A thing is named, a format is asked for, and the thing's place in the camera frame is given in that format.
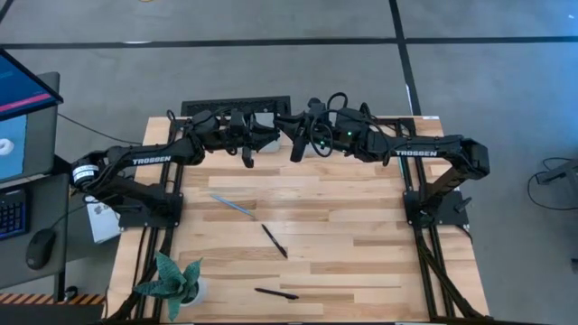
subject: blue pen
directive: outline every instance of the blue pen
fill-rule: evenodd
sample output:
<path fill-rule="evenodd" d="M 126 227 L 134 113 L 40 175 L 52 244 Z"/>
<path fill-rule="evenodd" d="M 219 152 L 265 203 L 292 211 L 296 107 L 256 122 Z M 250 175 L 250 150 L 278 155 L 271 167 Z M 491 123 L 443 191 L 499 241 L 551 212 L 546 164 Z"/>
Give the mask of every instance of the blue pen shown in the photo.
<path fill-rule="evenodd" d="M 227 204 L 228 206 L 230 206 L 231 208 L 235 208 L 235 209 L 237 209 L 237 210 L 245 213 L 246 215 L 251 216 L 251 218 L 256 219 L 255 216 L 253 216 L 253 214 L 251 214 L 251 212 L 249 212 L 249 211 L 246 210 L 246 209 L 241 208 L 241 207 L 238 206 L 237 204 L 235 204 L 235 203 L 233 203 L 233 202 L 229 202 L 229 201 L 221 198 L 220 196 L 217 196 L 217 195 L 214 195 L 214 194 L 210 194 L 210 196 L 211 196 L 213 199 L 218 200 L 218 201 L 221 201 L 221 202 Z"/>

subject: white pot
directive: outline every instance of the white pot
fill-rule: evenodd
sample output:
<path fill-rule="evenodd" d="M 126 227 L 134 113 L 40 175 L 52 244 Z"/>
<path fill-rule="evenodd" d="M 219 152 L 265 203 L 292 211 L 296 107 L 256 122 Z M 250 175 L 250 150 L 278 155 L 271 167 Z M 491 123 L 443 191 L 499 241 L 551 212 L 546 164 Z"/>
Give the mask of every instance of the white pot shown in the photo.
<path fill-rule="evenodd" d="M 199 284 L 199 290 L 197 291 L 197 296 L 195 297 L 195 299 L 193 299 L 190 302 L 181 303 L 181 307 L 194 306 L 194 305 L 199 304 L 205 300 L 205 296 L 207 295 L 207 281 L 205 279 L 199 277 L 199 280 L 197 281 L 197 283 Z"/>

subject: potted plant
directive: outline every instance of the potted plant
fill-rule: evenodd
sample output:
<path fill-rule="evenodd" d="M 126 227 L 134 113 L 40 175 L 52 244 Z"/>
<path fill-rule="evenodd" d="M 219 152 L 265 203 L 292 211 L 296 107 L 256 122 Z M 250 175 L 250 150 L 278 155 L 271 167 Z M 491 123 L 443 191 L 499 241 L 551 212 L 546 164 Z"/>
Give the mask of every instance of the potted plant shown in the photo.
<path fill-rule="evenodd" d="M 167 255 L 155 252 L 158 281 L 138 284 L 134 291 L 166 299 L 169 305 L 169 320 L 173 321 L 179 314 L 181 306 L 199 304 L 205 298 L 207 284 L 200 278 L 200 259 L 187 265 L 181 273 L 179 266 Z"/>

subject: computer mouse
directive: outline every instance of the computer mouse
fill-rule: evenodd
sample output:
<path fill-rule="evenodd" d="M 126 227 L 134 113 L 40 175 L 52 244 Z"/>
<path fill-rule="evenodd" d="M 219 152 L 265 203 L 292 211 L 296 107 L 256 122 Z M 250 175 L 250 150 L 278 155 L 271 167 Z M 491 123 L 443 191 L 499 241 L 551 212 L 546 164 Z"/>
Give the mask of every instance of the computer mouse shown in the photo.
<path fill-rule="evenodd" d="M 38 230 L 26 249 L 26 264 L 33 270 L 40 270 L 51 259 L 56 232 L 46 228 Z"/>

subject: succulent plant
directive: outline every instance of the succulent plant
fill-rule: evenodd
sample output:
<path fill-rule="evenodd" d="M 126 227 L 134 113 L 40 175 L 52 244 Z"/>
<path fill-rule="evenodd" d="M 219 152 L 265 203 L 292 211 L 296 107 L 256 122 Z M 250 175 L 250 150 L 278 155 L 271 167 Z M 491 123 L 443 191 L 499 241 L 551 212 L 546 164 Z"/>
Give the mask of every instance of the succulent plant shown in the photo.
<path fill-rule="evenodd" d="M 134 291 L 166 299 L 169 305 L 169 320 L 173 321 L 179 314 L 181 303 L 191 302 L 199 292 L 200 259 L 187 265 L 181 273 L 179 266 L 167 255 L 155 252 L 158 281 L 138 284 Z"/>

